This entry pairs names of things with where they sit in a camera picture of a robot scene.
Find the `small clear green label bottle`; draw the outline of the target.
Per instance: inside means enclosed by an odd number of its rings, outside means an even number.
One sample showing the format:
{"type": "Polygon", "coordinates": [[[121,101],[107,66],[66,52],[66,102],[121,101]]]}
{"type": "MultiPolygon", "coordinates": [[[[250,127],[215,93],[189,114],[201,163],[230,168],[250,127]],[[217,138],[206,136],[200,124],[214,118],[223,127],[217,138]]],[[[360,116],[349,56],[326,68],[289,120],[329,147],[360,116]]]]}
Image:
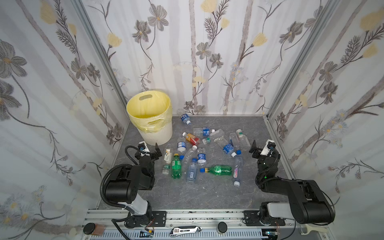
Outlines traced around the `small clear green label bottle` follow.
{"type": "Polygon", "coordinates": [[[163,166],[162,174],[163,175],[169,175],[170,174],[170,166],[169,165],[164,165],[163,166]]]}

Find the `clear bottle pink label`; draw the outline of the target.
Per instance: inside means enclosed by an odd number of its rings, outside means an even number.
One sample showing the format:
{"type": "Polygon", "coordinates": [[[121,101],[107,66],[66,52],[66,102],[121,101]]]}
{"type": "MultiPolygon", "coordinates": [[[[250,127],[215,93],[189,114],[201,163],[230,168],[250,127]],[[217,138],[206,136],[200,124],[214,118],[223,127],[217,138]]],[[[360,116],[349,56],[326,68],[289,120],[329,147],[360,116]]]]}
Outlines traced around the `clear bottle pink label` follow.
{"type": "Polygon", "coordinates": [[[241,185],[241,176],[242,176],[242,168],[243,168],[243,157],[241,150],[236,151],[235,156],[235,167],[233,170],[233,178],[234,178],[234,186],[239,187],[241,185]]]}

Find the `green soda bottle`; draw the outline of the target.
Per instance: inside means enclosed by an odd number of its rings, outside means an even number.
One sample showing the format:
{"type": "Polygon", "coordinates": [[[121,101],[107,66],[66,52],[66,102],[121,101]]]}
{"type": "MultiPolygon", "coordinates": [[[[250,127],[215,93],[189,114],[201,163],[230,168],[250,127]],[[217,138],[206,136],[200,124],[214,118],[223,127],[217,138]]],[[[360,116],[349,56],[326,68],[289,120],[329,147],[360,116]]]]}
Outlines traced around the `green soda bottle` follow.
{"type": "Polygon", "coordinates": [[[201,168],[201,173],[211,173],[215,176],[231,176],[233,174],[232,167],[227,165],[215,165],[212,167],[201,168]]]}
{"type": "Polygon", "coordinates": [[[178,153],[174,154],[172,160],[172,178],[180,179],[182,175],[182,166],[180,161],[180,156],[178,153]]]}

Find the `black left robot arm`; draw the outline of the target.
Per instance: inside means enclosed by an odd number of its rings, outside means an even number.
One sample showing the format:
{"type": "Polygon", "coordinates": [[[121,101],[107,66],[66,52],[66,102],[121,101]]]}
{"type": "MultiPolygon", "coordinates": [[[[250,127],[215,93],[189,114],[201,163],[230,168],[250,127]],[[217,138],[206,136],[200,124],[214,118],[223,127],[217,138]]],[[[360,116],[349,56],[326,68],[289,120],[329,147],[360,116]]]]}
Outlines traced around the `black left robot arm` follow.
{"type": "Polygon", "coordinates": [[[155,151],[150,152],[144,143],[125,147],[126,156],[132,164],[120,164],[112,167],[103,177],[100,185],[102,201],[112,207],[127,210],[124,219],[112,219],[115,227],[123,222],[126,228],[154,226],[155,215],[151,204],[144,200],[139,191],[150,191],[155,184],[155,161],[162,152],[155,144],[155,151]]]}

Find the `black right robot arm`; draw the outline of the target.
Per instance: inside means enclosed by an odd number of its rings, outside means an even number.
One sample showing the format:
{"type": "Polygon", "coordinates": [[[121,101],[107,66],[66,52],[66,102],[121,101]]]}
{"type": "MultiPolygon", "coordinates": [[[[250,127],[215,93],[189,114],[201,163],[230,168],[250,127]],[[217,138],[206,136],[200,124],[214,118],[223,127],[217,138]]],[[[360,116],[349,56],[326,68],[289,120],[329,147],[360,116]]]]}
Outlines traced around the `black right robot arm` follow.
{"type": "Polygon", "coordinates": [[[276,176],[281,155],[273,140],[263,148],[256,142],[249,150],[257,160],[255,178],[257,187],[264,193],[288,197],[288,202],[263,202],[258,218],[261,224],[270,225],[279,219],[295,220],[299,224],[327,225],[335,220],[336,210],[331,200],[314,180],[290,180],[276,176]]]}

